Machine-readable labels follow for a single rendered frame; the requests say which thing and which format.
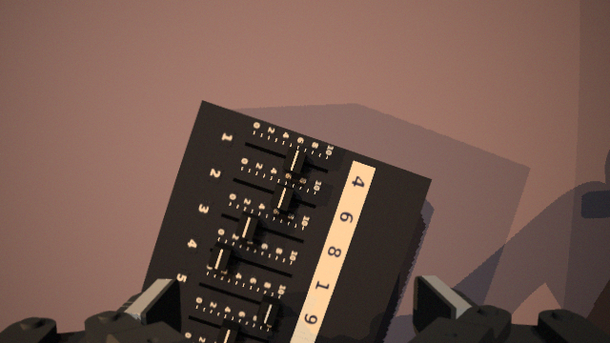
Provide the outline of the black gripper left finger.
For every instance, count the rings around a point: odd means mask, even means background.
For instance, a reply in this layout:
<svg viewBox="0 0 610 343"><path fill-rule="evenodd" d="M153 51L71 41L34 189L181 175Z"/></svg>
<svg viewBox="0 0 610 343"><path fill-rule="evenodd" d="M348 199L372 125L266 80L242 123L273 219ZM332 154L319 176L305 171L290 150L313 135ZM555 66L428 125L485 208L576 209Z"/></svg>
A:
<svg viewBox="0 0 610 343"><path fill-rule="evenodd" d="M85 331L57 333L55 320L29 317L0 332L0 343L193 343L181 334L178 279L157 279L118 312L92 315L84 324Z"/></svg>

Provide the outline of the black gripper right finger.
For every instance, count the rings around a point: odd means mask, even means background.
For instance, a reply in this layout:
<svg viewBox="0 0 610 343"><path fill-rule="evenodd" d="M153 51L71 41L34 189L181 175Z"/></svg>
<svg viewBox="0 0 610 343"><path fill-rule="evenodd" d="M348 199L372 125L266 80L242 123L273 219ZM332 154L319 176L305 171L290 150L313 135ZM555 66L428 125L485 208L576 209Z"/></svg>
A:
<svg viewBox="0 0 610 343"><path fill-rule="evenodd" d="M509 312L491 305L478 306L435 275L415 278L416 336L408 343L610 343L608 333L563 309L540 312L538 325L511 322Z"/></svg>

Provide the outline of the black lighting desk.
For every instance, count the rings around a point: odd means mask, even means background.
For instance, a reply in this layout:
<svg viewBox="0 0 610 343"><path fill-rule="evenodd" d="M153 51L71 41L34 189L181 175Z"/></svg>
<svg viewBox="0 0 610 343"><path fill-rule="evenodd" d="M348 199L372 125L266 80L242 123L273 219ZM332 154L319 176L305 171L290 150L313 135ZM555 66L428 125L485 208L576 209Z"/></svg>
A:
<svg viewBox="0 0 610 343"><path fill-rule="evenodd" d="M374 343L431 181L202 100L141 292L193 343Z"/></svg>

